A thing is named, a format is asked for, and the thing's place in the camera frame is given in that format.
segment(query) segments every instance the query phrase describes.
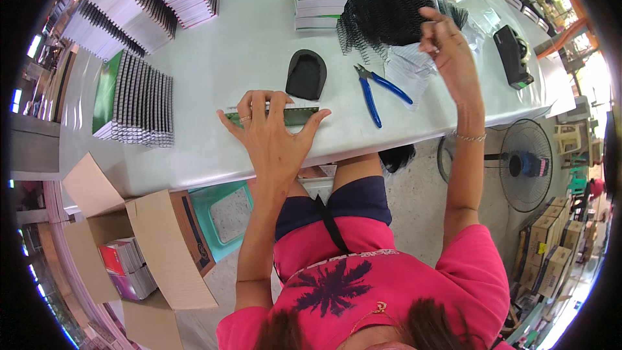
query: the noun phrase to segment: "navy blue shorts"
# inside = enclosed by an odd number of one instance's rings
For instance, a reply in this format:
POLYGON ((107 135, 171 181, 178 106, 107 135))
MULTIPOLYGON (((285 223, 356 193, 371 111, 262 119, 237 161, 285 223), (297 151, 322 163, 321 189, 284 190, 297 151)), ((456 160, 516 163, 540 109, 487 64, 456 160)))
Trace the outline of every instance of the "navy blue shorts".
MULTIPOLYGON (((387 226, 391 224, 385 178, 382 176, 363 177, 347 183, 330 195, 327 208, 333 217, 361 216, 387 226)), ((279 240, 290 231, 321 220, 320 210, 312 198, 287 198, 276 221, 274 238, 279 240)))

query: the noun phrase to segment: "pink t-shirt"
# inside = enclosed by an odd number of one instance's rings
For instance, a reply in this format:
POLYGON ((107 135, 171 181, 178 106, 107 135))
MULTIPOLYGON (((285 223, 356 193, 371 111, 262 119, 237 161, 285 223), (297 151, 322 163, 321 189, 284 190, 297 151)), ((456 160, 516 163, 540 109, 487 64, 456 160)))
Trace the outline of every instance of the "pink t-shirt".
POLYGON ((370 324, 404 321, 412 302, 433 298, 444 304, 453 331, 464 333, 458 310, 481 348, 489 348, 508 315, 509 287, 503 263, 485 226, 462 230, 441 254, 436 268, 395 250, 392 231, 363 217, 336 217, 350 255, 340 255, 323 222, 294 230, 274 247, 285 286, 272 309, 248 307, 218 325, 222 350, 253 349, 264 320, 273 312, 294 309, 312 349, 333 350, 355 324, 386 303, 386 314, 370 314, 370 324))

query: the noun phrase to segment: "blue-handled pliers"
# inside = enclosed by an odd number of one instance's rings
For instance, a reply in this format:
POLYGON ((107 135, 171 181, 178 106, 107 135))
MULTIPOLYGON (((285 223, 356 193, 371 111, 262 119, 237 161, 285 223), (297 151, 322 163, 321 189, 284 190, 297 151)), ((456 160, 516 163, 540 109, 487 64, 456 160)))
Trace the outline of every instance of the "blue-handled pliers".
POLYGON ((386 89, 392 91, 395 95, 399 96, 404 102, 412 104, 412 99, 408 97, 408 95, 405 94, 403 90, 399 89, 390 81, 383 79, 382 77, 378 76, 373 72, 369 72, 361 64, 359 64, 358 66, 355 65, 354 69, 356 69, 356 72, 358 72, 358 81, 360 81, 361 85, 363 86, 363 94, 365 95, 367 109, 369 110, 369 114, 374 120, 377 128, 382 128, 383 123, 380 122, 380 116, 378 116, 378 112, 376 111, 376 104, 374 104, 374 97, 371 95, 371 87, 369 87, 369 82, 367 81, 367 79, 374 79, 378 84, 382 85, 386 89))

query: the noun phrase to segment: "white table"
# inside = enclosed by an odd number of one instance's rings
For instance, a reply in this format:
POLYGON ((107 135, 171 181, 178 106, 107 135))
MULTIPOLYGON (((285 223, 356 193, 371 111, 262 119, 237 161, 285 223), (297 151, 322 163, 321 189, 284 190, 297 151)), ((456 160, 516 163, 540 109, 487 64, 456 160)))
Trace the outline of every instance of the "white table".
MULTIPOLYGON (((540 30, 527 33, 518 15, 503 0, 486 0, 502 19, 531 43, 540 30)), ((284 90, 292 54, 317 52, 328 76, 320 103, 332 115, 322 122, 305 166, 337 161, 441 136, 456 125, 455 105, 440 77, 431 81, 417 111, 383 88, 372 85, 383 128, 369 116, 358 75, 357 52, 341 53, 334 33, 313 35, 294 31, 293 0, 221 0, 220 16, 191 30, 177 31, 175 41, 147 60, 174 78, 173 148, 150 149, 101 141, 91 136, 94 93, 101 61, 80 50, 69 78, 60 134, 60 174, 65 176, 91 152, 113 185, 125 197, 156 190, 224 183, 253 175, 243 146, 222 126, 216 109, 236 105, 249 89, 284 90)), ((540 70, 535 55, 529 70, 533 84, 509 87, 494 41, 487 39, 476 57, 486 105, 486 123, 511 123, 546 113, 553 100, 569 92, 565 83, 546 79, 563 67, 540 70)), ((383 73, 381 64, 368 66, 383 73)), ((69 212, 76 208, 63 196, 69 212)))

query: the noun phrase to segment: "black foam pad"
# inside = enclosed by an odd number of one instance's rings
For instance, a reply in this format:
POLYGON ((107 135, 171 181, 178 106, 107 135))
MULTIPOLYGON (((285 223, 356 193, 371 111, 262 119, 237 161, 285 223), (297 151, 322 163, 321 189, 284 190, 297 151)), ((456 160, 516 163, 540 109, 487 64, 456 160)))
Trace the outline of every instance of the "black foam pad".
POLYGON ((326 81, 326 64, 311 50, 298 50, 289 62, 285 92, 307 100, 318 100, 326 81))

